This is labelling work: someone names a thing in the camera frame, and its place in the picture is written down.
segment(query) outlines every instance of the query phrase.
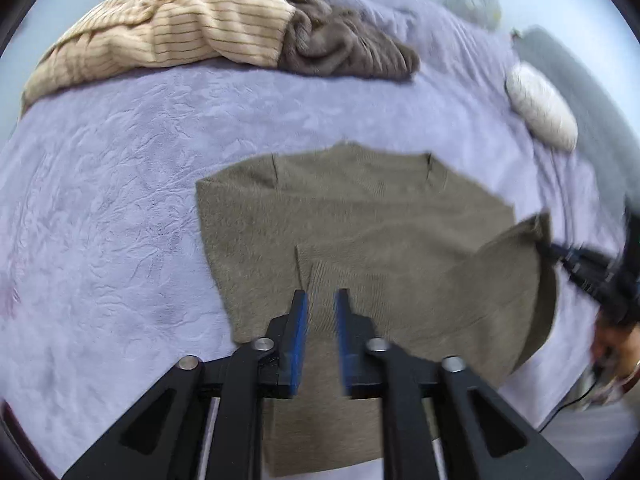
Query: bed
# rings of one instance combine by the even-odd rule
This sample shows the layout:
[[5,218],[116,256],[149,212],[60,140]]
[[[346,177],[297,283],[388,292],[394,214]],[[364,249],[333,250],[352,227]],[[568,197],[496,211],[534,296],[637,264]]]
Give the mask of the bed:
[[[185,354],[231,353],[196,180],[252,155],[355,140],[430,151],[554,237],[615,253],[591,165],[510,108],[508,38],[422,0],[327,0],[413,45],[412,82],[306,78],[209,60],[39,101],[0,153],[0,396],[57,476]],[[500,392],[534,426],[589,361],[595,307],[560,275],[547,343]],[[380,461],[316,474],[381,478]]]

